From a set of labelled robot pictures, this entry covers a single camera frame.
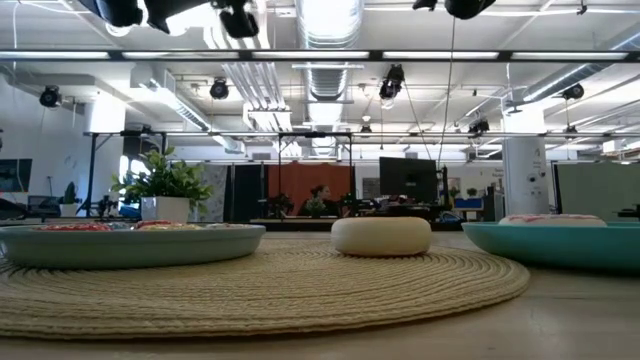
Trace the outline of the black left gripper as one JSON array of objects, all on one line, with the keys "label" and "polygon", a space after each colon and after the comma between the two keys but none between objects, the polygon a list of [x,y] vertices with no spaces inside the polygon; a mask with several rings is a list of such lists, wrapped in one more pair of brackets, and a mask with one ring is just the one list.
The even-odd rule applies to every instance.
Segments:
[{"label": "black left gripper", "polygon": [[[139,25],[143,10],[136,0],[79,0],[90,12],[115,27]],[[144,0],[147,10],[147,24],[166,34],[170,33],[167,20],[190,10],[208,0]],[[219,19],[234,39],[251,38],[259,34],[256,18],[247,9],[250,0],[214,0],[213,8],[219,11]]]}]

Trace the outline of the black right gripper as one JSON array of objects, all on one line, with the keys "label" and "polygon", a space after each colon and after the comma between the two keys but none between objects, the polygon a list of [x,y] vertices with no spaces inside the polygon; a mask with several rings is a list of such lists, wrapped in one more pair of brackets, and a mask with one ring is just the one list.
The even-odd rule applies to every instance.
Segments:
[{"label": "black right gripper", "polygon": [[[460,20],[469,20],[492,6],[496,0],[445,0],[446,11],[453,17]],[[434,10],[438,0],[415,0],[412,4],[413,10],[428,9]]]}]

